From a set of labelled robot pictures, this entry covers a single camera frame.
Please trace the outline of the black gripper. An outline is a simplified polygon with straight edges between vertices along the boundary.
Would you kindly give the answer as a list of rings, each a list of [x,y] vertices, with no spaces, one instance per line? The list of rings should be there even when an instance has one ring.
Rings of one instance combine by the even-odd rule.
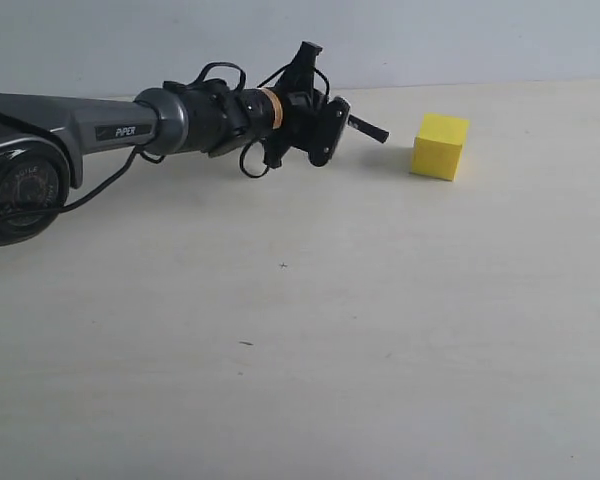
[[[350,113],[350,104],[335,97],[324,107],[325,95],[317,89],[289,91],[271,89],[282,105],[282,123],[264,140],[264,164],[280,168],[290,148],[308,155],[314,167],[333,157]]]

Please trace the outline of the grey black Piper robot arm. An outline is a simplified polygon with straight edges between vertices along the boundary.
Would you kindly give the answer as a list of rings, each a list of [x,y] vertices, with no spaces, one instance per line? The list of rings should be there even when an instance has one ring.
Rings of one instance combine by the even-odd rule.
[[[158,163],[257,144],[267,169],[293,148],[321,167],[349,112],[345,99],[313,87],[244,89],[221,79],[166,82],[131,101],[0,93],[0,246],[39,235],[73,209],[68,196],[88,155],[129,149]]]

